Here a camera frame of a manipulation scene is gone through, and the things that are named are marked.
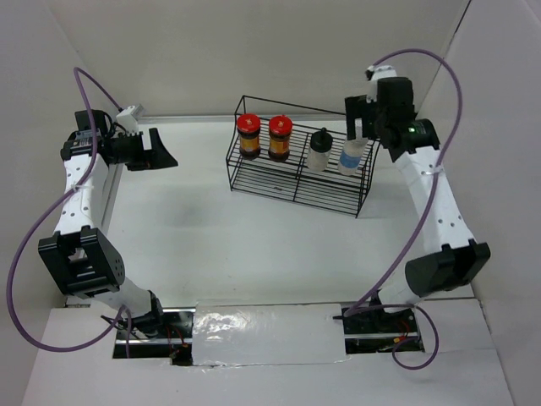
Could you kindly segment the red-lid sauce jar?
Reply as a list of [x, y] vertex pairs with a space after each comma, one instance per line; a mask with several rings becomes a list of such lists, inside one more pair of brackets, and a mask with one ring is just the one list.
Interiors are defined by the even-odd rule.
[[246, 159], [255, 159], [260, 155], [260, 118], [252, 113], [240, 115], [236, 121], [239, 136], [239, 152]]
[[268, 155], [275, 162], [284, 162], [290, 154], [292, 120], [286, 115], [275, 116], [268, 123], [270, 143]]

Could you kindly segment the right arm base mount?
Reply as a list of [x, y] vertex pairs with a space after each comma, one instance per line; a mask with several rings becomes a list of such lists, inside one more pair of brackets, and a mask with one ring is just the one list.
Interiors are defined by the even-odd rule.
[[346, 309], [343, 307], [341, 314], [332, 316], [342, 324], [346, 354], [391, 353], [398, 343], [402, 343], [398, 352], [424, 350], [412, 310], [372, 310], [345, 317]]

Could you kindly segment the red-lid sauce jar front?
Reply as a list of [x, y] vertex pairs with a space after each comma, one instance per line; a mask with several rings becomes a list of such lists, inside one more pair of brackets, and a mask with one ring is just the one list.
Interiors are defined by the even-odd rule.
[[252, 113], [240, 115], [236, 121], [239, 136], [239, 152], [246, 159], [255, 159], [260, 155], [260, 118]]

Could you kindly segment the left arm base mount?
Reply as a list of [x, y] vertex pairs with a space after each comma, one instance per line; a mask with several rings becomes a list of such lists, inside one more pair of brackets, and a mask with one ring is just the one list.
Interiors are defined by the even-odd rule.
[[170, 365], [192, 366], [195, 308], [165, 308], [164, 324], [150, 335], [136, 327], [128, 335], [130, 359], [162, 359]]

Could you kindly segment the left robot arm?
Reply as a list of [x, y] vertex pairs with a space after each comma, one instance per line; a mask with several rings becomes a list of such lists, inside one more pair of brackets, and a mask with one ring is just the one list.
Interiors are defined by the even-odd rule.
[[86, 111], [75, 114], [78, 128], [60, 150], [70, 196], [52, 236], [40, 240], [38, 253], [62, 294], [115, 310], [126, 306], [140, 336], [158, 338], [167, 329], [160, 300], [128, 279], [121, 254], [107, 238], [107, 215], [121, 166], [136, 172], [178, 162], [157, 129], [139, 129], [141, 105], [124, 108], [114, 119], [101, 110], [93, 114], [95, 130]]

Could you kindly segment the black-lid white spice jar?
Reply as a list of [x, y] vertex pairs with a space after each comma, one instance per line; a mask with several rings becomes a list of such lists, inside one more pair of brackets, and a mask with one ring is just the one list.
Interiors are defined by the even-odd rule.
[[306, 164], [315, 172], [323, 172], [328, 164], [333, 137], [327, 128], [321, 128], [312, 133], [309, 143], [309, 153]]

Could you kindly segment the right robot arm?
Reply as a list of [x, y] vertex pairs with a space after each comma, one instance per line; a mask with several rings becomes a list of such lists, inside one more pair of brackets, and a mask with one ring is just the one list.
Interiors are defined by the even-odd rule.
[[406, 77], [372, 78], [367, 95], [346, 100], [347, 123], [360, 120], [362, 136], [377, 140], [404, 177], [419, 222], [406, 246], [424, 243], [424, 255], [406, 261], [405, 250], [384, 276], [346, 312], [353, 315], [365, 303], [370, 325], [389, 331], [398, 321], [393, 305], [415, 305], [440, 292], [471, 283], [491, 256], [478, 242], [459, 211], [442, 165], [443, 148], [426, 118], [419, 119], [413, 104], [413, 84]]

